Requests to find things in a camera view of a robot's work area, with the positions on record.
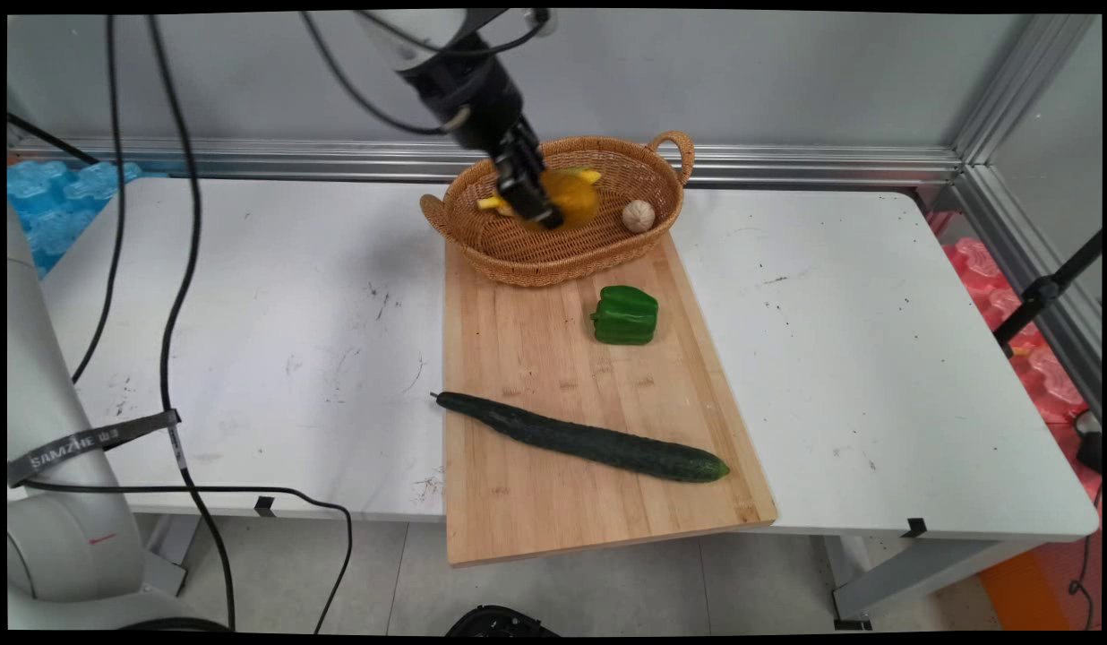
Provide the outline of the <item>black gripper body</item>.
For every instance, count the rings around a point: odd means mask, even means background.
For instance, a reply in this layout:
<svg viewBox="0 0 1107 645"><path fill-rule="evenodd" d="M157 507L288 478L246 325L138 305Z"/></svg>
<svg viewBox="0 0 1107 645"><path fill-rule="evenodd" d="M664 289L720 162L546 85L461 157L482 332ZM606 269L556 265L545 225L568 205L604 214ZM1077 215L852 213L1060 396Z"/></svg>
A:
<svg viewBox="0 0 1107 645"><path fill-rule="evenodd" d="M434 55L399 70L443 131L487 158L514 150L514 123L526 121L520 90L495 55Z"/></svg>

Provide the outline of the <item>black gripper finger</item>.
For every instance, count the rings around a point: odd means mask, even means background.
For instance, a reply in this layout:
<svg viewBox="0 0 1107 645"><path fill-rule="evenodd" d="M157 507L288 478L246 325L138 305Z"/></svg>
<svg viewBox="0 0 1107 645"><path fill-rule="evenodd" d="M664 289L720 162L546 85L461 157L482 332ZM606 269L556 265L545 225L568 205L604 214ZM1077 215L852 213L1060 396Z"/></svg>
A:
<svg viewBox="0 0 1107 645"><path fill-rule="evenodd" d="M528 121L514 123L514 175L519 178L540 178L546 171L540 139Z"/></svg>
<svg viewBox="0 0 1107 645"><path fill-rule="evenodd" d="M496 191L523 223L538 231L554 231L565 223L563 215L541 185L546 171L540 150L505 150L493 156L497 173Z"/></svg>

